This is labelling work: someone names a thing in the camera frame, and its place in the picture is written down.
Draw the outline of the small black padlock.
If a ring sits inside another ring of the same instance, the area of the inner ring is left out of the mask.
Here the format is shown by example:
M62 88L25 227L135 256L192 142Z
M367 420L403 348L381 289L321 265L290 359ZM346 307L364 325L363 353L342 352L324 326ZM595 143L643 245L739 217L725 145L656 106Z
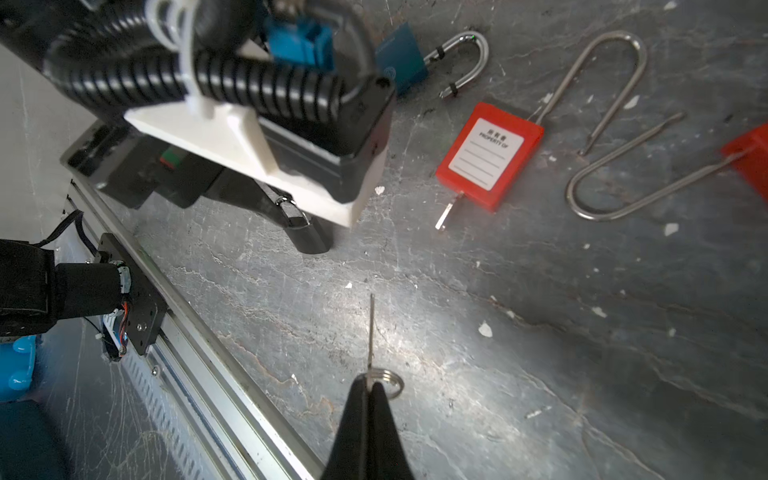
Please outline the small black padlock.
M301 210L292 198L281 196L275 205L284 217L283 230L298 252L319 255L331 250L331 234L319 220Z

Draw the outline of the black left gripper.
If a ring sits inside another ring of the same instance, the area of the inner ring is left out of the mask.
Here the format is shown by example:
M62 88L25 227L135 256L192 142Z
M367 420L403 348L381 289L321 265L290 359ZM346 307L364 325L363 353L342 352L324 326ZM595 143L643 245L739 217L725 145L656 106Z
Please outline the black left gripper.
M131 124L100 120L62 155L78 178L126 207L137 209L153 193L181 208L200 197L232 203L240 175Z

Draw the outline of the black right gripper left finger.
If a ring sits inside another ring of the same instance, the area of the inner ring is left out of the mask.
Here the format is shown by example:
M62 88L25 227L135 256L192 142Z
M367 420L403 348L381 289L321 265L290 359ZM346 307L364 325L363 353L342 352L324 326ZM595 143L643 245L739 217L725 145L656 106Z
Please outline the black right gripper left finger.
M327 479L367 478L368 388L365 374L353 381L325 470Z

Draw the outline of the small silver key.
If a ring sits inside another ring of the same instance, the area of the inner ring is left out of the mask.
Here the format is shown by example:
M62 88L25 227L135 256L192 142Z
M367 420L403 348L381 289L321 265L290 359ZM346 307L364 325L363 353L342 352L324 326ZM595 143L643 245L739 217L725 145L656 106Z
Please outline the small silver key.
M385 392L388 400L394 400L401 396L405 389L403 378L394 371L376 367L374 365L374 333L375 333L375 295L369 295L369 320L368 320L368 353L366 371L364 373L365 386L368 392L373 390L376 383L388 384L394 388L391 392Z

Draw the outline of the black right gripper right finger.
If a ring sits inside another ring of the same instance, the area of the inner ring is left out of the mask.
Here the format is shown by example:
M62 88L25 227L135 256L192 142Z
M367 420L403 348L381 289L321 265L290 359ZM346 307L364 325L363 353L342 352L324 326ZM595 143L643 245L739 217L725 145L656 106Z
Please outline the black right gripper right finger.
M372 385L367 408L367 478L414 480L382 383Z

